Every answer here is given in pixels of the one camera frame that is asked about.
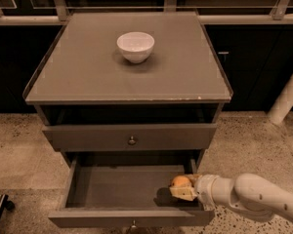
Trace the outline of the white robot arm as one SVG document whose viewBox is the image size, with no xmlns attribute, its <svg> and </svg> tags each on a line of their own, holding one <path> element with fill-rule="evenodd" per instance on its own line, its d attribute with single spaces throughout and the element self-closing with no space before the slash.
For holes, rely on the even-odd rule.
<svg viewBox="0 0 293 234">
<path fill-rule="evenodd" d="M 254 221 L 267 222 L 279 215 L 293 223 L 293 194 L 258 175 L 177 175 L 169 190 L 175 198 L 223 206 Z"/>
</svg>

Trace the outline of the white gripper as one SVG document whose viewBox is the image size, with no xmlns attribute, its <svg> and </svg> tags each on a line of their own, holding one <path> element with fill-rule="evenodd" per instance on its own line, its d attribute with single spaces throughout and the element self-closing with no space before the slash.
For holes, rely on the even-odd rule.
<svg viewBox="0 0 293 234">
<path fill-rule="evenodd" d="M 169 190 L 172 196 L 186 201 L 193 201 L 198 198 L 203 205 L 214 207 L 212 186 L 218 176 L 196 174 L 187 175 L 187 178 L 191 183 L 194 183 L 194 188 L 191 186 L 171 186 Z"/>
</svg>

